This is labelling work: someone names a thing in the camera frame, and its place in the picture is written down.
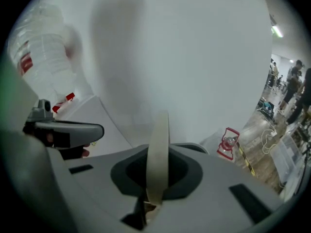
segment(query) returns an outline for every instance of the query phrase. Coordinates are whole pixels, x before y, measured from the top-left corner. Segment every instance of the gray plastic surface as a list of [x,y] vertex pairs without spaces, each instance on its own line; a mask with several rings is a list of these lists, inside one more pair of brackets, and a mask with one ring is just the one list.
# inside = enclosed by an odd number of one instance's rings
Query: gray plastic surface
[[[145,149],[140,146],[110,155],[64,161],[60,153],[35,138],[5,135],[1,153],[18,193],[48,222],[63,232],[138,232],[120,220],[134,211],[137,198],[120,193],[110,178],[112,166]],[[166,200],[143,232],[239,232],[253,223],[229,187],[244,184],[270,210],[282,201],[265,184],[234,164],[208,154],[170,145],[203,169],[199,186],[186,198]],[[80,173],[69,168],[92,165]],[[27,174],[23,179],[20,173]]]
[[187,142],[187,143],[174,143],[173,145],[182,147],[182,148],[187,148],[187,146],[191,146],[192,148],[195,147],[196,149],[201,149],[200,152],[204,152],[209,154],[209,152],[201,145],[193,143],[193,142]]
[[[74,179],[104,211],[122,219],[135,207],[136,198],[120,193],[112,183],[110,170],[114,164],[143,149],[66,161],[68,168],[92,165],[94,168],[74,174]],[[157,217],[143,231],[156,232],[238,232],[253,226],[253,222],[229,191],[229,187],[245,184],[270,210],[275,211],[282,201],[277,194],[256,178],[220,158],[170,145],[203,168],[203,180],[187,198],[164,201]]]
[[70,134],[70,148],[84,146],[101,139],[104,135],[104,128],[99,124],[92,123],[51,120],[36,122],[35,127],[46,130],[54,130],[55,132],[59,133]]
[[33,107],[28,118],[27,122],[37,122],[37,121],[47,121],[53,120],[53,113],[50,110],[45,109],[45,102],[50,103],[48,100],[41,99],[39,100],[38,107]]

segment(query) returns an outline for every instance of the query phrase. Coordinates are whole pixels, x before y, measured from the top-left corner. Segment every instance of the wooden floor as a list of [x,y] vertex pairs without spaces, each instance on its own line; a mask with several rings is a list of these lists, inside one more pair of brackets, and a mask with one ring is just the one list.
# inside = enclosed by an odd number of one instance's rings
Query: wooden floor
[[[270,123],[276,129],[277,135],[268,138],[266,147],[270,147],[279,142],[280,138],[285,134],[287,128],[285,124],[286,117],[283,117],[277,112],[278,103],[283,99],[284,95],[278,89],[274,91],[270,88],[266,88],[262,93],[262,97],[275,105],[274,113],[277,125],[273,124],[271,121]],[[290,107],[293,103],[294,99],[292,99],[290,104],[287,106],[285,116],[290,114]],[[267,120],[264,119],[262,114],[255,110],[240,134],[239,143],[243,148],[251,166],[253,167],[256,177],[268,184],[277,193],[280,193],[282,188],[279,186],[279,177],[273,159],[269,154],[264,154],[262,152],[261,135],[264,130],[271,128],[272,127],[269,125]],[[270,133],[271,132],[264,133],[262,137],[264,143],[265,136]],[[238,151],[236,151],[236,157],[236,164],[242,168],[245,168],[245,170],[249,172],[245,160]]]

